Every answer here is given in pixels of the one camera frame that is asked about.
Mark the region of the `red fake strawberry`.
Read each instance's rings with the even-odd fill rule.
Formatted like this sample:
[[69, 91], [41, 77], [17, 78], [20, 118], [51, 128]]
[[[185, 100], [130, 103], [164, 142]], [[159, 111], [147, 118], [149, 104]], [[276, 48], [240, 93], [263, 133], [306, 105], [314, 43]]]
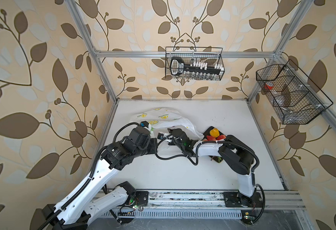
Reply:
[[206, 136], [207, 141], [216, 141], [216, 138], [213, 136]]

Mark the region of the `red fake apple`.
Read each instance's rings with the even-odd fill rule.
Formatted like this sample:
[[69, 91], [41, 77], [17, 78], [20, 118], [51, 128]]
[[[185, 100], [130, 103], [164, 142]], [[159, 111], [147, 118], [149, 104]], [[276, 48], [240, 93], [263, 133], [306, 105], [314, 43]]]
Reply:
[[226, 139], [226, 135], [220, 135], [216, 138], [216, 140], [225, 140]]

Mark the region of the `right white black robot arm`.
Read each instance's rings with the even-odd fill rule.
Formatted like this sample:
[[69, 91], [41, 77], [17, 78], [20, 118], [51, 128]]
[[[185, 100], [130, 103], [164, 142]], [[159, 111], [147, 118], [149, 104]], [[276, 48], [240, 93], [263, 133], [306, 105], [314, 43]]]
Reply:
[[224, 192], [223, 199], [227, 208], [251, 208], [250, 212], [242, 211], [241, 222], [254, 225], [262, 217], [265, 210], [265, 192], [261, 185], [255, 183], [255, 170], [260, 160], [255, 152], [233, 135], [210, 140], [191, 140], [182, 129], [169, 129], [167, 134], [159, 133], [157, 147], [166, 141], [170, 146], [176, 146], [181, 154], [171, 157], [155, 156], [164, 161], [178, 157], [187, 158], [194, 166], [199, 163], [200, 156], [218, 157], [237, 174], [238, 191]]

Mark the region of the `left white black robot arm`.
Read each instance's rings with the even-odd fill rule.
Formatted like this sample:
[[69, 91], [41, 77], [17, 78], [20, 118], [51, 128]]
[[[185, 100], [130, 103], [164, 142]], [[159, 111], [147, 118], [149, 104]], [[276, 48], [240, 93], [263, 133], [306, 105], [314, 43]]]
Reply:
[[54, 230], [85, 230], [107, 211], [134, 200], [136, 189], [128, 182], [116, 186], [105, 196], [94, 200], [107, 182], [137, 157], [157, 152], [156, 139], [151, 138], [147, 121], [134, 122], [128, 136], [102, 147], [92, 162], [89, 174], [64, 199], [42, 209], [45, 221], [38, 227], [51, 225]]

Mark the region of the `yellow fake fruit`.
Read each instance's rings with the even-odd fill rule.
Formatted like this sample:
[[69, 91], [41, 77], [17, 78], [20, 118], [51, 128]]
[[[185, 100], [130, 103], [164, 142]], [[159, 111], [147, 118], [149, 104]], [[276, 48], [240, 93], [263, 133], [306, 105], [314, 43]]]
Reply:
[[210, 130], [210, 136], [214, 137], [215, 139], [220, 136], [220, 132], [217, 128], [213, 128]]

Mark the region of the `white plastic bag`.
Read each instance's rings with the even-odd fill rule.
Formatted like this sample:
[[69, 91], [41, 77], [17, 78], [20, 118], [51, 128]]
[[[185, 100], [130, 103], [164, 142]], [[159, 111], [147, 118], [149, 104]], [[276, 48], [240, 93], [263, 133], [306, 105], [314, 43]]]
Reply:
[[196, 129], [196, 126], [188, 118], [168, 107], [154, 108], [147, 112], [132, 115], [130, 121], [136, 123], [148, 122], [152, 138], [160, 139], [158, 137], [160, 133], [167, 137], [170, 134], [170, 130], [177, 130], [168, 138], [165, 144], [161, 143], [158, 148], [159, 151], [173, 150], [178, 141], [176, 137], [181, 134], [182, 139], [184, 137], [189, 139], [184, 146], [185, 150], [182, 154], [194, 156], [197, 142], [204, 138], [204, 135]]

